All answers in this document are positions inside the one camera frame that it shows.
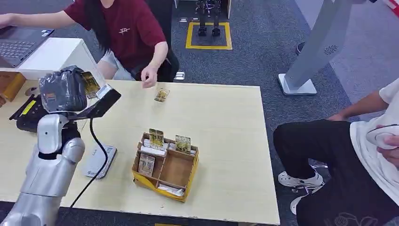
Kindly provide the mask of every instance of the white sneaker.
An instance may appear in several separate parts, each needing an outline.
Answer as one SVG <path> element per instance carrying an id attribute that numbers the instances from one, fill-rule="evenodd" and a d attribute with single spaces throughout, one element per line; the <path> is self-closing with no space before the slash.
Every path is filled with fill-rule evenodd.
<path id="1" fill-rule="evenodd" d="M 293 178 L 287 174 L 287 172 L 282 172 L 279 174 L 280 184 L 287 187 L 297 187 L 297 186 L 308 186 L 308 187 L 319 187 L 323 185 L 323 177 L 315 172 L 316 175 L 309 179 L 299 179 Z"/>
<path id="2" fill-rule="evenodd" d="M 293 214 L 296 215 L 296 206 L 298 205 L 299 201 L 300 201 L 303 197 L 306 197 L 306 196 L 307 196 L 307 195 L 299 196 L 298 198 L 294 199 L 294 200 L 291 202 L 289 208 L 291 209 L 291 212 L 292 212 Z"/>

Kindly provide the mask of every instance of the red t-shirt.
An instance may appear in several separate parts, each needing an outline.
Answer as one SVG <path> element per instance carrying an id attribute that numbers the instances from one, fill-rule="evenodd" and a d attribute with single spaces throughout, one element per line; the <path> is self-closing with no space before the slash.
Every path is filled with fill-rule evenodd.
<path id="1" fill-rule="evenodd" d="M 76 0 L 64 11 L 89 31 L 91 26 L 85 16 L 84 1 Z M 111 35 L 111 50 L 125 68 L 148 63 L 155 45 L 166 41 L 160 24 L 144 0 L 115 0 L 111 7 L 102 7 L 102 10 Z"/>

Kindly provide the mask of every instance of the light wood tabletop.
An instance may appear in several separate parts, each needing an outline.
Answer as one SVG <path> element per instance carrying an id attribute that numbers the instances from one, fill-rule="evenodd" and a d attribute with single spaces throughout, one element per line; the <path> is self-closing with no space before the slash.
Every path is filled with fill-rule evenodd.
<path id="1" fill-rule="evenodd" d="M 279 225 L 259 87 L 158 83 L 142 89 L 136 81 L 108 83 L 122 97 L 104 117 L 94 119 L 93 127 L 98 139 L 118 152 L 107 176 L 94 181 L 75 208 Z M 164 103 L 154 101 L 159 88 L 170 90 Z M 8 121 L 27 99 L 22 91 L 24 88 L 14 102 L 0 109 L 2 201 L 17 199 L 36 142 L 34 134 Z M 132 182 L 137 143 L 149 128 L 164 131 L 166 138 L 191 137 L 192 145 L 200 150 L 186 203 Z M 62 206 L 69 206 L 90 180 L 82 174 L 95 146 L 88 123 L 81 134 L 86 153 Z"/>

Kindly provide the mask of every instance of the laptop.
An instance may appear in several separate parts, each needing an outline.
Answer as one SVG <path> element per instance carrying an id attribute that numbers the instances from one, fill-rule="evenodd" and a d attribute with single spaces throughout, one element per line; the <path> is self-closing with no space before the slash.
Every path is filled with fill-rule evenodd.
<path id="1" fill-rule="evenodd" d="M 53 31 L 13 26 L 0 29 L 0 67 L 18 67 Z"/>

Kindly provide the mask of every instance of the black cable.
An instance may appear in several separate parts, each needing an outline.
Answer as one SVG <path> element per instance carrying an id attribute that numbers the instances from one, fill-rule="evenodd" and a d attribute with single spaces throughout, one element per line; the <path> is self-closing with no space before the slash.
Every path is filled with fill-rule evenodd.
<path id="1" fill-rule="evenodd" d="M 90 119 L 90 133 L 91 136 L 93 137 L 93 139 L 96 141 L 96 143 L 98 144 L 98 146 L 100 146 L 101 150 L 104 152 L 105 155 L 105 161 L 104 164 L 102 165 L 102 167 L 100 168 L 100 170 L 96 173 L 96 175 L 94 175 L 93 178 L 91 178 L 91 180 L 88 182 L 88 184 L 85 186 L 85 188 L 79 193 L 79 195 L 76 197 L 76 199 L 73 201 L 73 203 L 71 204 L 71 206 L 68 209 L 68 212 L 64 215 L 63 219 L 60 222 L 60 225 L 63 223 L 63 221 L 66 219 L 67 215 L 71 212 L 73 206 L 75 205 L 75 203 L 78 201 L 78 199 L 82 196 L 82 194 L 86 191 L 86 189 L 90 186 L 90 184 L 97 178 L 98 174 L 100 174 L 101 171 L 103 171 L 105 165 L 108 162 L 108 154 L 105 151 L 105 148 L 103 147 L 103 145 L 100 143 L 100 141 L 98 141 L 96 135 L 94 134 L 93 131 L 93 118 Z"/>

